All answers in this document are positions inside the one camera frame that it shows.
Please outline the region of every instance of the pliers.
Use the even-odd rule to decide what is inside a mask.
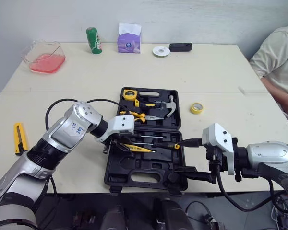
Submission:
[[[135,121],[142,121],[143,123],[146,121],[146,120],[164,120],[163,117],[157,117],[157,116],[150,116],[150,115],[146,115],[144,113],[142,114],[139,114],[139,113],[136,113],[136,112],[132,112],[132,111],[129,111],[129,113],[135,117],[137,117],[136,119],[134,119]],[[126,114],[126,111],[120,111],[120,115],[124,115]]]

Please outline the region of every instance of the tissue box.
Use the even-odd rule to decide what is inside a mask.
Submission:
[[[120,23],[117,46],[120,53],[140,53],[141,26]]]

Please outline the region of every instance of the purple tissue box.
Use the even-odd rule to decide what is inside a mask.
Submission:
[[[117,39],[120,53],[140,53],[141,35],[122,34]]]

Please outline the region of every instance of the black plastic toolbox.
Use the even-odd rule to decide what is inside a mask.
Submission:
[[[140,102],[159,103],[170,101],[173,96],[176,103],[174,113],[167,117],[170,109],[163,108],[139,108],[135,107],[135,101],[125,100],[124,90],[137,91],[137,99]],[[152,143],[171,141],[177,143],[182,140],[182,135],[178,131],[181,126],[179,114],[179,99],[176,90],[143,89],[125,87],[121,90],[120,104],[126,106],[130,111],[139,114],[163,117],[164,120],[135,121],[134,133],[141,136],[161,136],[163,138],[129,137],[135,143]],[[122,108],[118,108],[117,115],[120,115]],[[111,192],[120,192],[123,187],[143,187],[154,189],[166,189],[171,195],[179,196],[181,191],[186,190],[188,182],[186,177],[173,172],[173,169],[185,166],[183,147],[179,149],[167,149],[152,147],[151,145],[137,146],[154,150],[155,152],[125,152],[111,145],[109,149],[108,163],[104,181],[110,185]],[[152,181],[133,180],[134,176],[148,177]]]

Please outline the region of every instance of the wall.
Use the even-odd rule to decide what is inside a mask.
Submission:
[[[144,43],[238,44],[250,58],[288,25],[288,0],[0,0],[0,91],[31,40],[84,42],[95,26],[115,42],[118,22],[141,24]]]

